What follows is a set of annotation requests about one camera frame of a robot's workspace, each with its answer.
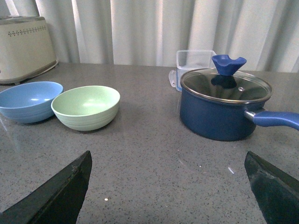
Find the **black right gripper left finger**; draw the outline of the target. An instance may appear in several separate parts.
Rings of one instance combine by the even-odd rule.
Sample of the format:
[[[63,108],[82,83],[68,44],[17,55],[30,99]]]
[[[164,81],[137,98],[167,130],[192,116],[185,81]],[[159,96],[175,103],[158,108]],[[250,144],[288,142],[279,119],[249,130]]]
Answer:
[[[90,151],[1,213],[2,224],[74,224],[85,200],[92,170]]]

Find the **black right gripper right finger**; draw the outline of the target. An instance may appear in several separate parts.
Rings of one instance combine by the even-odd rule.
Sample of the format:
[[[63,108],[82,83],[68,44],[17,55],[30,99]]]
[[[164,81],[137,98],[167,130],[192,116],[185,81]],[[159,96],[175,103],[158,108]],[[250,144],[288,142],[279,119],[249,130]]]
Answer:
[[[299,181],[251,151],[244,166],[266,223],[297,224]]]

